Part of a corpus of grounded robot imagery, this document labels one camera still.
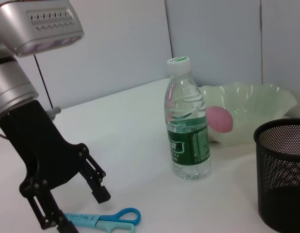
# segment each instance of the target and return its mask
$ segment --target white table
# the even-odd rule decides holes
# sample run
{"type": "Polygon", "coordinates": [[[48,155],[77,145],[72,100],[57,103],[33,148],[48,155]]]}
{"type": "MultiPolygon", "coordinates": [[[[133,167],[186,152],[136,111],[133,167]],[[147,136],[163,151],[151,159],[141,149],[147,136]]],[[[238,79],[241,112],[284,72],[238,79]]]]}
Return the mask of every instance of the white table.
{"type": "MultiPolygon", "coordinates": [[[[274,232],[257,211],[254,144],[211,145],[212,174],[205,180],[185,181],[173,174],[163,113],[168,81],[68,108],[56,117],[63,137],[85,143],[106,171],[103,183],[111,194],[110,201],[98,204],[78,174],[52,191],[59,207],[89,214],[135,207],[142,214],[138,233],[274,232]]],[[[18,191],[25,175],[19,155],[0,138],[0,233],[43,232],[18,191]]],[[[79,232],[97,230],[79,228],[79,232]]]]}

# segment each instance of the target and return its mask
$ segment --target pink object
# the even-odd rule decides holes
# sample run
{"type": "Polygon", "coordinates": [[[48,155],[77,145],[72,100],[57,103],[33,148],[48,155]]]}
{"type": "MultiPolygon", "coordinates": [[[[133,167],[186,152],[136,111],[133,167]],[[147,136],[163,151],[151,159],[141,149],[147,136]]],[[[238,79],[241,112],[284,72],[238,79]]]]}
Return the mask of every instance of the pink object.
{"type": "Polygon", "coordinates": [[[228,133],[233,129],[232,115],[222,107],[206,108],[208,126],[219,133],[228,133]]]}

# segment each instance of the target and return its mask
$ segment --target pale green bowl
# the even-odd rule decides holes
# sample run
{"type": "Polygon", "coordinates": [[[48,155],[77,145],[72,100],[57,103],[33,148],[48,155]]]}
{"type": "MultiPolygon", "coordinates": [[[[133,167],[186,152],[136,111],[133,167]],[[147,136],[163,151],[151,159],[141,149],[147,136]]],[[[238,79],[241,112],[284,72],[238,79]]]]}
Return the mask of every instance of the pale green bowl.
{"type": "Polygon", "coordinates": [[[207,107],[223,107],[233,117],[234,126],[229,133],[218,133],[209,128],[210,140],[224,145],[253,142],[253,133],[260,125],[283,118],[297,105],[289,91],[273,84],[236,82],[224,86],[203,86],[200,90],[207,107]]]}

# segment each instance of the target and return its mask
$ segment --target water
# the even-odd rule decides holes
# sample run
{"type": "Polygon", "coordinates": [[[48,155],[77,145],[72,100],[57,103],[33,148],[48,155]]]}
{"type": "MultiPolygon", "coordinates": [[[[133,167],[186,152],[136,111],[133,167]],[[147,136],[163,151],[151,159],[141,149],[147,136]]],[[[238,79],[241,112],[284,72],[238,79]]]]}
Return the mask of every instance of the water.
{"type": "Polygon", "coordinates": [[[211,159],[205,103],[190,73],[171,77],[164,109],[174,173],[188,180],[207,177],[211,159]]]}

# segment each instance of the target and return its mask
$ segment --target plastic bottle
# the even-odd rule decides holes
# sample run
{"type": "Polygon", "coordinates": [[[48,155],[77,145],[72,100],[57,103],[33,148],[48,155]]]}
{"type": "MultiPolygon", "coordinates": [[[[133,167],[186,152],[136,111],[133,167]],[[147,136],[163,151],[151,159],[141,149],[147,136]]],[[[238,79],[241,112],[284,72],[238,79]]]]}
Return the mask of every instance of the plastic bottle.
{"type": "Polygon", "coordinates": [[[190,59],[170,59],[167,70],[170,82],[164,110],[173,171],[183,179],[206,177],[211,167],[206,109],[191,76],[190,59]]]}

